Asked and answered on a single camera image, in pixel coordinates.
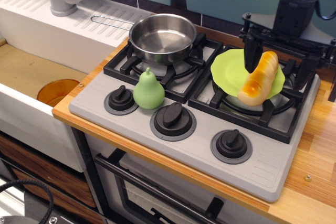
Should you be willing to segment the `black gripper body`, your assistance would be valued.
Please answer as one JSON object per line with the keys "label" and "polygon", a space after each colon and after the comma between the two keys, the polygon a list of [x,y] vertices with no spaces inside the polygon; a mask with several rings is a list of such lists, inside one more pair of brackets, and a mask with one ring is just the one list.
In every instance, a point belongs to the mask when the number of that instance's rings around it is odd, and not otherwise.
{"label": "black gripper body", "polygon": [[319,30],[310,22],[300,36],[292,35],[293,29],[283,33],[273,29],[275,15],[251,14],[242,15],[244,26],[239,37],[243,40],[250,34],[262,41],[264,47],[286,54],[317,59],[317,68],[328,66],[335,56],[335,38]]}

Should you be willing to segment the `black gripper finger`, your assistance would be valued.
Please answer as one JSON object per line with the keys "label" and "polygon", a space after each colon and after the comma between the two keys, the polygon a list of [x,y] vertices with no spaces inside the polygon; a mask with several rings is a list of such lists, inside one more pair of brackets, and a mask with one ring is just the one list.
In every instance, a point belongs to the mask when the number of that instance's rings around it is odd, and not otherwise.
{"label": "black gripper finger", "polygon": [[296,89],[301,90],[306,83],[314,76],[317,68],[317,59],[315,57],[304,58],[299,66],[296,75]]}
{"label": "black gripper finger", "polygon": [[244,64],[245,69],[252,73],[259,64],[262,55],[262,41],[248,34],[244,39]]}

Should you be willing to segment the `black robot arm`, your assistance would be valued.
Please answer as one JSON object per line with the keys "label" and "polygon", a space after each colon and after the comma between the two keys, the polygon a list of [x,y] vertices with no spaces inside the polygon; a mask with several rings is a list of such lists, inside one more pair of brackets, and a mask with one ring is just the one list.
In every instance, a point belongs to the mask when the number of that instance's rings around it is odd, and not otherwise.
{"label": "black robot arm", "polygon": [[245,69],[255,70],[264,47],[300,57],[293,88],[302,89],[335,56],[335,38],[315,27],[314,14],[321,16],[319,0],[279,0],[275,15],[244,14]]}

